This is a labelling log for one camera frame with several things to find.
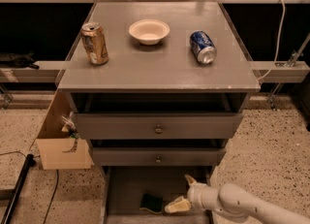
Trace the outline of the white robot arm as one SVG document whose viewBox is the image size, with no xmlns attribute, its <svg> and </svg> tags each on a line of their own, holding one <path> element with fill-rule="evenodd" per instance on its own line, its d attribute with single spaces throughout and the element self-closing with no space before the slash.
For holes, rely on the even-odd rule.
<svg viewBox="0 0 310 224">
<path fill-rule="evenodd" d="M 189 184 L 187 197 L 180 196 L 165 206 L 165 212 L 189 211 L 191 208 L 211 210 L 236 223 L 245 222 L 249 216 L 263 224 L 310 224 L 310 219 L 266 202 L 241 187 L 226 183 L 220 188 L 197 182 L 185 175 Z"/>
</svg>

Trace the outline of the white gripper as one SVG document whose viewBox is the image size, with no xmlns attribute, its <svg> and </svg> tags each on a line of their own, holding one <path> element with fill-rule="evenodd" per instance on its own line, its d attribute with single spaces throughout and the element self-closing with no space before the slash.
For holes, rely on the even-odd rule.
<svg viewBox="0 0 310 224">
<path fill-rule="evenodd" d="M 187 199 L 183 196 L 176 198 L 165 206 L 166 213 L 185 212 L 193 208 L 220 210 L 222 204 L 219 199 L 219 190 L 207 184 L 197 182 L 192 176 L 185 175 L 189 190 Z"/>
</svg>

